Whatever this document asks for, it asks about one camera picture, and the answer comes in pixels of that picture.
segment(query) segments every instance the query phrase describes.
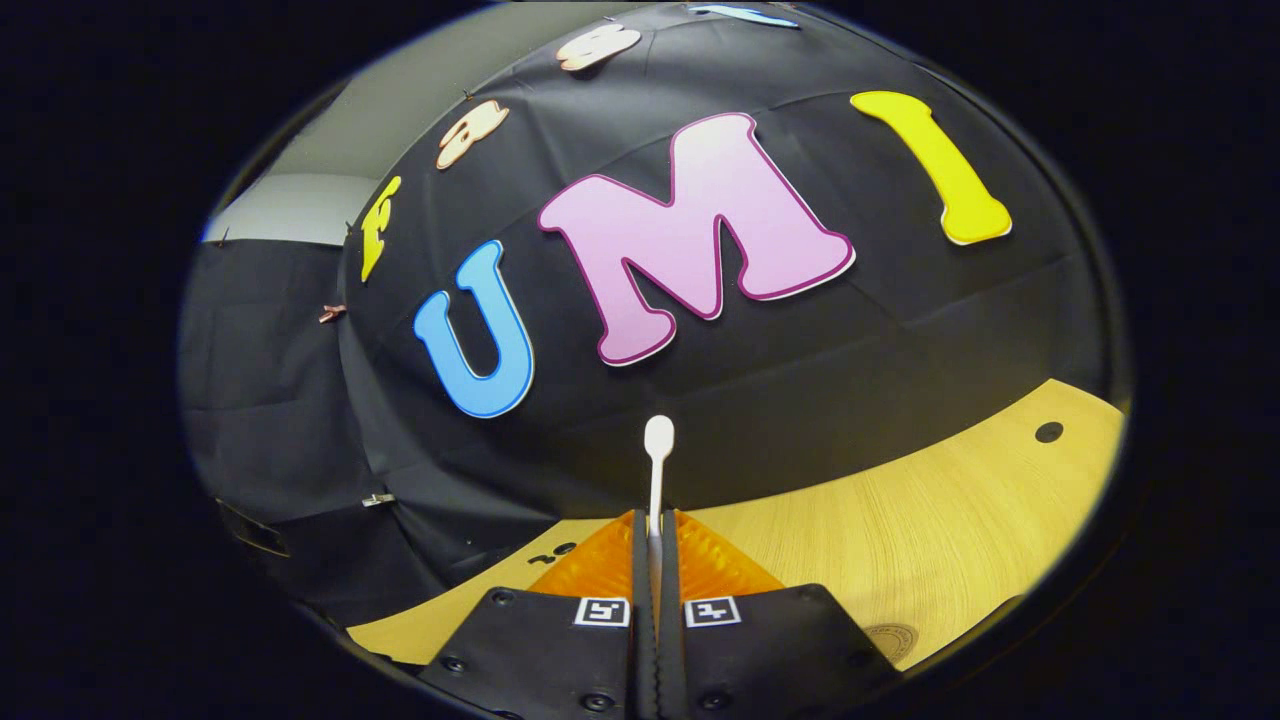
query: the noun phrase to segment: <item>blue letter u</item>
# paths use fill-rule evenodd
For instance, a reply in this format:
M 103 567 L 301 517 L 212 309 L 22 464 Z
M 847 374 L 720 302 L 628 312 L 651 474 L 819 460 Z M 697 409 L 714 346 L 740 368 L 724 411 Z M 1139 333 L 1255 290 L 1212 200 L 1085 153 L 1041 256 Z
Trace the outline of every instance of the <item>blue letter u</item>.
M 525 323 L 498 273 L 502 242 L 490 240 L 476 247 L 458 268 L 458 290 L 475 295 L 480 314 L 498 346 L 498 366 L 481 378 L 462 356 L 458 338 L 449 324 L 449 293 L 440 291 L 417 309 L 413 334 L 426 345 L 449 398 L 467 415 L 497 418 L 525 398 L 534 382 L 534 347 Z

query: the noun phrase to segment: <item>letter m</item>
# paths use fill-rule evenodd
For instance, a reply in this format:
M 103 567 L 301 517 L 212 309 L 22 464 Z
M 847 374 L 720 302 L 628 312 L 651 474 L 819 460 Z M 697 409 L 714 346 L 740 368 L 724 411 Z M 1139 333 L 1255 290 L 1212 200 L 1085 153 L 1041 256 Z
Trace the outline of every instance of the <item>letter m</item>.
M 737 286 L 753 300 L 795 295 L 852 265 L 849 238 L 822 227 L 754 133 L 741 113 L 676 132 L 669 204 L 593 174 L 543 208 L 539 227 L 564 236 L 595 299 L 607 364 L 630 365 L 676 337 L 675 316 L 645 302 L 632 273 L 699 318 L 719 316 L 722 222 L 742 252 Z

